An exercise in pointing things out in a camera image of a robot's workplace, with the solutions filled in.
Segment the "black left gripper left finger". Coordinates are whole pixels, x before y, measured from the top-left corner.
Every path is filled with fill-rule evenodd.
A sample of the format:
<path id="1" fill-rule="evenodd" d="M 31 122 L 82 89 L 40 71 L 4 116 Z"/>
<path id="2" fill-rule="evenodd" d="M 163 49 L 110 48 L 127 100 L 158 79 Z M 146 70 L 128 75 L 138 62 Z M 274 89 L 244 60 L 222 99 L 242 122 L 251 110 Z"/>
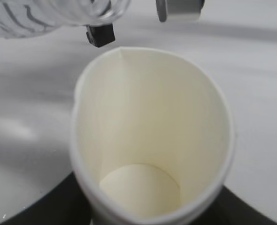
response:
<path id="1" fill-rule="evenodd" d="M 47 195 L 3 225 L 89 225 L 90 205 L 71 173 Z"/>

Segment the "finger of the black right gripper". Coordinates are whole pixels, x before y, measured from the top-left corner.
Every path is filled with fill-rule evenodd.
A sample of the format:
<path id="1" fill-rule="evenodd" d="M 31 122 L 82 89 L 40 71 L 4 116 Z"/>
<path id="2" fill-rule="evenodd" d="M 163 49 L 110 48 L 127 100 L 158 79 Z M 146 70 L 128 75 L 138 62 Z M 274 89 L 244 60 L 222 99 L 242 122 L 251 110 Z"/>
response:
<path id="1" fill-rule="evenodd" d="M 102 26 L 86 26 L 86 36 L 88 42 L 97 47 L 103 47 L 115 41 L 113 24 L 106 24 Z"/>

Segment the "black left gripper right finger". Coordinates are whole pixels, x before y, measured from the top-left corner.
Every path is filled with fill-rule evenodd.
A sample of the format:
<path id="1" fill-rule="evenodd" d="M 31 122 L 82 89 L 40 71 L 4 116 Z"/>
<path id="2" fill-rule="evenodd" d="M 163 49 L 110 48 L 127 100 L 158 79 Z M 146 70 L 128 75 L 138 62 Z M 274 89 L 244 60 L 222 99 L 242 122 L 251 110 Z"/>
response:
<path id="1" fill-rule="evenodd" d="M 277 223 L 223 187 L 213 204 L 216 225 L 276 225 Z"/>

